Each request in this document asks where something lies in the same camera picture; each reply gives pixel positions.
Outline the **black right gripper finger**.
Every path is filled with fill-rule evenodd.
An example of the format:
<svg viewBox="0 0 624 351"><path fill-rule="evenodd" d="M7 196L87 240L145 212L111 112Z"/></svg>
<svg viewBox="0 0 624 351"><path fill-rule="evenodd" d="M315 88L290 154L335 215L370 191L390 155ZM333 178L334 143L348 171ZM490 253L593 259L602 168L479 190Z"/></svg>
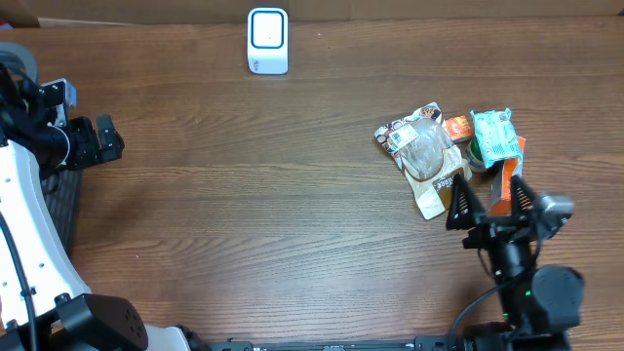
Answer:
<svg viewBox="0 0 624 351"><path fill-rule="evenodd" d="M511 216L529 216L533 210L536 194L519 175L511 177L510 195Z"/></svg>
<svg viewBox="0 0 624 351"><path fill-rule="evenodd" d="M486 216L487 212L468 180L461 174L454 175L446 229L469 230L480 225Z"/></svg>

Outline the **orange white box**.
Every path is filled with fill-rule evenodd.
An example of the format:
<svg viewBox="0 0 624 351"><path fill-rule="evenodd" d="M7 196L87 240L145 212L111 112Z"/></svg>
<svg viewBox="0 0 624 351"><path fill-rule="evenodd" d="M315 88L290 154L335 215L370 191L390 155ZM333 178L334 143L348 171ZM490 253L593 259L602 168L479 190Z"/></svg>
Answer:
<svg viewBox="0 0 624 351"><path fill-rule="evenodd" d="M489 213L503 216L511 212L511 178L523 174L521 158L506 159L497 169L490 192Z"/></svg>

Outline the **green lid jar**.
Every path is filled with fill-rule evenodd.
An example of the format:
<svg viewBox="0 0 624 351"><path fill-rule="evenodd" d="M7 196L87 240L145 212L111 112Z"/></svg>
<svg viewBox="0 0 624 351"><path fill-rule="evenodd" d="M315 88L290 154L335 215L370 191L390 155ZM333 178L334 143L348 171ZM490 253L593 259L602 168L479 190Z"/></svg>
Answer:
<svg viewBox="0 0 624 351"><path fill-rule="evenodd" d="M473 138L465 149L465 157L469 168L475 173L484 173L488 168L485 165L479 143Z"/></svg>

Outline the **teal wipes packet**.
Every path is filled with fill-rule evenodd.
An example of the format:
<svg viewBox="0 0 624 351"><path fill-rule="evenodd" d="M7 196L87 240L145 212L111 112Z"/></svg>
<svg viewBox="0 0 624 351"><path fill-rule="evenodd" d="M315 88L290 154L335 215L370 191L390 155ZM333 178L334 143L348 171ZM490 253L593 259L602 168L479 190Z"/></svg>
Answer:
<svg viewBox="0 0 624 351"><path fill-rule="evenodd" d="M475 138L487 169L499 161L523 159L518 136L511 121L513 116L511 109L472 111L471 116Z"/></svg>

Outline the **beige plastic bag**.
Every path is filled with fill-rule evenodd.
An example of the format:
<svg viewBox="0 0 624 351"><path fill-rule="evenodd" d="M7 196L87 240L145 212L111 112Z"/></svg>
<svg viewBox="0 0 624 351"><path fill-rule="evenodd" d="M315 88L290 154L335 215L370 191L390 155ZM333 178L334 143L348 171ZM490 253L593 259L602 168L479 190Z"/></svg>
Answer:
<svg viewBox="0 0 624 351"><path fill-rule="evenodd" d="M427 220L449 209L454 176L472 178L468 161L443 127L443 112L436 102L382 125L374 138L407 179Z"/></svg>

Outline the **small orange white packet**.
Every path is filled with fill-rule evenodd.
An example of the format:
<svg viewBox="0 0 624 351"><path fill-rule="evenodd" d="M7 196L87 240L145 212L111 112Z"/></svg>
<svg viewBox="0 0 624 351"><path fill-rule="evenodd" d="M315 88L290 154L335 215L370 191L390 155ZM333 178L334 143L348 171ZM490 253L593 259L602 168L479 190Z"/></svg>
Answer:
<svg viewBox="0 0 624 351"><path fill-rule="evenodd" d="M443 128L454 143L469 141L474 136L471 121L465 115L445 120Z"/></svg>

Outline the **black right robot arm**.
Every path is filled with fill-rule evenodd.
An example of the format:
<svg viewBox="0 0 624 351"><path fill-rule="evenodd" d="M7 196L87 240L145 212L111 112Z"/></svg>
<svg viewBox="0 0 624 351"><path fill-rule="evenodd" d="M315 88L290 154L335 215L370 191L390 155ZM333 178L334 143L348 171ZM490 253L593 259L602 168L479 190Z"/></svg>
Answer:
<svg viewBox="0 0 624 351"><path fill-rule="evenodd" d="M493 280L470 302L447 334L449 350L567 350L568 330L579 326L585 282L575 269L538 263L545 241L570 220L573 201L565 194L536 193L518 175L511 179L511 211L489 214L463 175L452 181L446 227L467 233L462 245L476 251ZM458 328L465 316L492 296L503 319Z"/></svg>

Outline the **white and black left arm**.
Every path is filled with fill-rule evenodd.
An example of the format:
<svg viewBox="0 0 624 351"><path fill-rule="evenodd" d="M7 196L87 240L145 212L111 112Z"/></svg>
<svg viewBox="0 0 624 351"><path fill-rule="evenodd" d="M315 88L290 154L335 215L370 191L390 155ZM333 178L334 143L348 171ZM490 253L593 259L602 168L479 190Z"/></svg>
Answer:
<svg viewBox="0 0 624 351"><path fill-rule="evenodd" d="M1 320L4 350L203 350L183 326L145 324L125 298L94 294L70 262L42 182L121 158L102 115L69 119L65 80L37 83L29 64L1 61Z"/></svg>

